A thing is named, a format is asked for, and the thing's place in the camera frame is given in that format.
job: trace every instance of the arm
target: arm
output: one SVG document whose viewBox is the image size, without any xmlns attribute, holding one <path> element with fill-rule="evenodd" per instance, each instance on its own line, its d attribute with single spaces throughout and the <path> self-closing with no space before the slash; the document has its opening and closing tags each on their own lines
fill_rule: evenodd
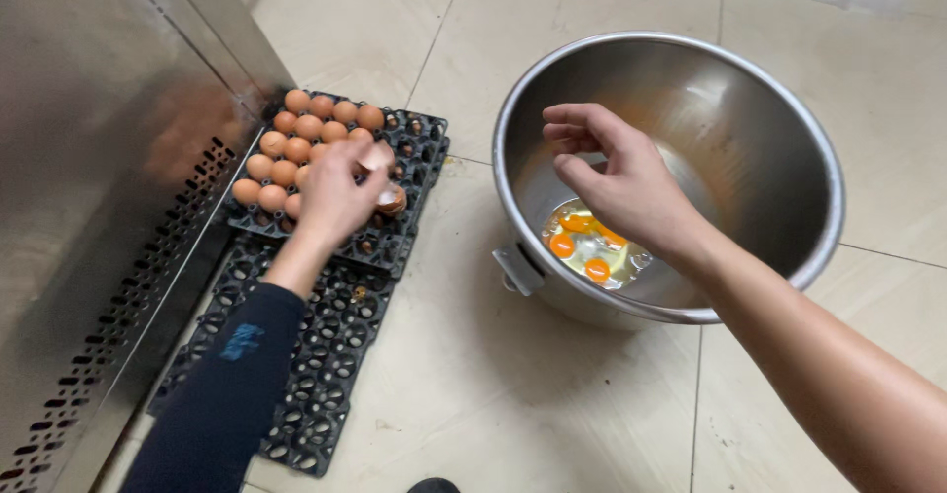
<svg viewBox="0 0 947 493">
<path fill-rule="evenodd" d="M 651 140 L 597 105 L 547 108 L 560 178 L 608 228 L 698 285 L 786 408 L 862 491 L 947 491 L 947 393 L 717 231 Z M 572 156 L 602 151 L 605 174 Z"/>
<path fill-rule="evenodd" d="M 381 169 L 355 185 L 351 164 L 369 145 L 334 145 L 310 169 L 295 233 L 174 392 L 122 491 L 240 491 L 286 386 L 304 300 L 335 247 L 368 220 L 387 183 Z"/>
</svg>

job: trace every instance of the hand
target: hand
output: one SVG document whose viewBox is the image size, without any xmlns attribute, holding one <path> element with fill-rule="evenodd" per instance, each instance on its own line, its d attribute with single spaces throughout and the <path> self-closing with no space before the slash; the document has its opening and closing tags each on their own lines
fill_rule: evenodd
<svg viewBox="0 0 947 493">
<path fill-rule="evenodd" d="M 606 227 L 658 258 L 685 258 L 695 237 L 713 227 L 694 209 L 655 144 L 601 105 L 543 111 L 543 136 L 556 144 L 556 173 Z M 602 152 L 604 174 L 574 153 Z"/>
<path fill-rule="evenodd" d="M 372 147 L 372 140 L 337 141 L 309 169 L 302 189 L 302 211 L 296 233 L 315 235 L 336 247 L 364 225 L 388 183 L 385 168 L 373 171 L 360 185 L 352 170 Z"/>
</svg>

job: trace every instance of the brown egg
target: brown egg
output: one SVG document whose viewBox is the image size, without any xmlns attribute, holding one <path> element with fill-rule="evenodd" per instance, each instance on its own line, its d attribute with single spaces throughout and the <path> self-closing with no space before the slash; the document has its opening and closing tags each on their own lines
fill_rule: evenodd
<svg viewBox="0 0 947 493">
<path fill-rule="evenodd" d="M 286 105 L 287 110 L 299 115 L 300 112 L 309 108 L 309 94 L 302 90 L 290 90 L 286 92 L 283 104 Z"/>
<path fill-rule="evenodd" d="M 295 181 L 295 172 L 299 167 L 290 160 L 279 160 L 273 164 L 273 170 L 270 172 L 270 180 L 283 188 L 291 185 Z"/>
<path fill-rule="evenodd" d="M 299 219 L 299 213 L 302 211 L 302 195 L 292 194 L 290 197 L 286 197 L 283 209 L 286 210 L 286 215 L 292 219 Z"/>
<path fill-rule="evenodd" d="M 332 143 L 349 137 L 349 129 L 338 122 L 326 122 L 322 125 L 322 142 Z"/>
<path fill-rule="evenodd" d="M 264 133 L 259 138 L 259 149 L 264 155 L 271 159 L 276 159 L 283 154 L 283 148 L 286 147 L 286 135 L 279 131 L 270 131 Z"/>
<path fill-rule="evenodd" d="M 315 140 L 319 138 L 319 133 L 322 132 L 322 120 L 312 114 L 299 116 L 299 119 L 296 120 L 295 125 L 292 127 L 292 132 L 296 133 L 296 136 L 300 136 L 306 140 Z"/>
<path fill-rule="evenodd" d="M 309 150 L 312 148 L 309 141 L 304 138 L 290 138 L 290 141 L 286 143 L 286 147 L 283 148 L 283 157 L 299 164 L 301 161 L 309 159 Z"/>
<path fill-rule="evenodd" d="M 242 178 L 234 182 L 233 187 L 230 189 L 230 193 L 234 195 L 234 198 L 237 199 L 237 202 L 242 204 L 245 207 L 256 203 L 256 198 L 259 195 L 260 185 L 258 182 L 251 178 Z"/>
<path fill-rule="evenodd" d="M 309 113 L 325 118 L 332 115 L 332 109 L 335 107 L 335 101 L 327 95 L 317 95 L 309 101 Z"/>
<path fill-rule="evenodd" d="M 407 204 L 408 196 L 404 192 L 404 188 L 394 183 L 389 183 L 378 197 L 378 206 L 375 207 L 375 210 L 385 215 L 397 215 L 398 212 L 404 210 Z"/>
<path fill-rule="evenodd" d="M 358 126 L 373 131 L 382 128 L 382 125 L 385 124 L 385 114 L 376 106 L 362 105 L 358 109 L 355 120 L 358 122 Z"/>
<path fill-rule="evenodd" d="M 371 136 L 371 131 L 362 129 L 361 127 L 355 127 L 354 129 L 351 130 L 351 132 L 349 132 L 349 140 L 350 141 L 355 141 L 355 140 L 373 141 L 374 138 L 373 136 Z"/>
<path fill-rule="evenodd" d="M 387 141 L 379 140 L 358 160 L 358 163 L 360 163 L 366 171 L 387 168 L 395 163 L 395 152 L 391 150 L 391 146 L 388 145 Z"/>
<path fill-rule="evenodd" d="M 289 110 L 283 110 L 273 119 L 273 126 L 283 134 L 292 132 L 292 125 L 295 124 L 296 116 Z"/>
<path fill-rule="evenodd" d="M 275 184 L 267 184 L 259 190 L 256 195 L 256 201 L 259 202 L 259 208 L 270 213 L 282 210 L 286 203 L 286 189 Z"/>
<path fill-rule="evenodd" d="M 355 121 L 358 115 L 358 106 L 351 101 L 339 101 L 332 109 L 332 117 L 341 124 L 350 124 Z"/>
<path fill-rule="evenodd" d="M 263 182 L 267 176 L 270 176 L 272 169 L 273 159 L 266 155 L 256 154 L 246 160 L 246 172 L 254 177 L 256 182 Z"/>
<path fill-rule="evenodd" d="M 329 145 L 327 143 L 317 143 L 309 150 L 309 164 L 313 165 L 319 160 L 322 160 L 322 157 L 328 152 Z"/>
<path fill-rule="evenodd" d="M 296 185 L 296 189 L 302 192 L 303 186 L 306 185 L 306 177 L 309 176 L 309 166 L 302 166 L 296 170 L 296 176 L 292 182 Z"/>
</svg>

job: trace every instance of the egg carton cell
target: egg carton cell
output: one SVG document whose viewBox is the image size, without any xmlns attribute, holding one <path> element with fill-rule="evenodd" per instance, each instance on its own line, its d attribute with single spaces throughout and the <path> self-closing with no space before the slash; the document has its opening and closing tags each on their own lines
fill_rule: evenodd
<svg viewBox="0 0 947 493">
<path fill-rule="evenodd" d="M 241 234 L 211 290 L 207 312 L 179 349 L 148 405 L 158 416 L 223 328 L 253 291 L 276 256 L 280 242 Z M 375 340 L 395 281 L 365 272 L 344 258 L 329 261 L 319 275 L 299 325 L 290 376 L 274 411 L 273 426 L 259 454 L 298 471 L 323 476 L 349 414 L 349 396 L 365 350 Z"/>
<path fill-rule="evenodd" d="M 324 92 L 307 93 L 310 97 L 325 95 L 336 103 L 348 100 Z M 375 129 L 372 134 L 375 140 L 386 141 L 395 154 L 395 164 L 389 178 L 404 189 L 407 197 L 406 207 L 393 217 L 376 212 L 335 254 L 398 278 L 404 271 L 408 254 L 418 233 L 421 209 L 440 174 L 450 139 L 445 134 L 447 121 L 444 118 L 387 107 L 382 108 L 381 112 L 385 117 L 385 124 L 382 128 Z M 324 120 L 332 121 L 332 117 L 325 117 Z M 353 122 L 348 128 L 351 130 L 357 126 Z M 273 130 L 272 119 L 265 130 Z M 251 152 L 255 153 L 259 153 L 258 146 Z M 240 178 L 249 178 L 245 167 Z M 265 179 L 261 184 L 266 186 L 272 182 Z M 297 192 L 295 185 L 287 187 L 289 196 Z M 254 204 L 243 206 L 233 197 L 228 198 L 227 209 L 227 222 L 233 227 L 273 238 L 284 238 L 292 234 L 294 221 L 286 211 L 268 212 Z"/>
</svg>

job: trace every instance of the tile floor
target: tile floor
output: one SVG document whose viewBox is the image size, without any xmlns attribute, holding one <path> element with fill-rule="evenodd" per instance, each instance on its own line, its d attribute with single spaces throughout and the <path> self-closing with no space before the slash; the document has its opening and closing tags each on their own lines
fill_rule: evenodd
<svg viewBox="0 0 947 493">
<path fill-rule="evenodd" d="M 809 295 L 947 386 L 947 0 L 896 17 L 805 0 L 248 1 L 303 87 L 443 116 L 454 156 L 328 475 L 257 459 L 245 491 L 398 493 L 438 475 L 464 491 L 850 490 L 725 327 L 622 335 L 501 286 L 496 112 L 540 57 L 608 31 L 719 43 L 803 99 L 848 199 Z"/>
</svg>

